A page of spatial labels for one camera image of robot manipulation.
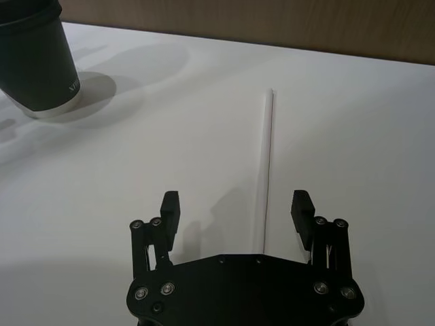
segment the bolt head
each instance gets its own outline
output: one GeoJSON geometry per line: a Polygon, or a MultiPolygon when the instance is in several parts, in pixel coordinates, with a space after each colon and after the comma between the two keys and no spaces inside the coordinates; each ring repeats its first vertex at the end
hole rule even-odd
{"type": "Polygon", "coordinates": [[[337,225],[339,228],[346,228],[349,226],[349,224],[344,219],[336,219],[335,225],[337,225]]]}
{"type": "Polygon", "coordinates": [[[140,287],[135,292],[135,299],[142,300],[145,299],[147,295],[148,295],[148,289],[146,287],[140,287]]]}
{"type": "Polygon", "coordinates": [[[142,222],[141,221],[135,221],[135,222],[133,222],[131,227],[133,229],[139,229],[141,226],[142,226],[142,222]]]}
{"type": "Polygon", "coordinates": [[[342,287],[340,293],[343,297],[349,300],[356,298],[356,292],[351,287],[342,287]]]}
{"type": "Polygon", "coordinates": [[[175,285],[171,282],[165,283],[160,289],[160,293],[163,295],[170,295],[175,290],[175,285]]]}
{"type": "Polygon", "coordinates": [[[151,221],[152,226],[159,226],[161,223],[162,219],[159,219],[158,217],[151,221]]]}
{"type": "Polygon", "coordinates": [[[316,282],[313,288],[317,294],[327,294],[329,292],[329,288],[325,282],[316,282]]]}
{"type": "Polygon", "coordinates": [[[315,222],[319,225],[326,224],[326,219],[324,217],[318,216],[315,218],[315,222]]]}

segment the brown wall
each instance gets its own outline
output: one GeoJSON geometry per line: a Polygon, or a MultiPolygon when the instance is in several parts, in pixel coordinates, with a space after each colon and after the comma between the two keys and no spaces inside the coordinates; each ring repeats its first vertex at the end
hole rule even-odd
{"type": "Polygon", "coordinates": [[[60,0],[63,20],[435,65],[435,0],[60,0]]]}

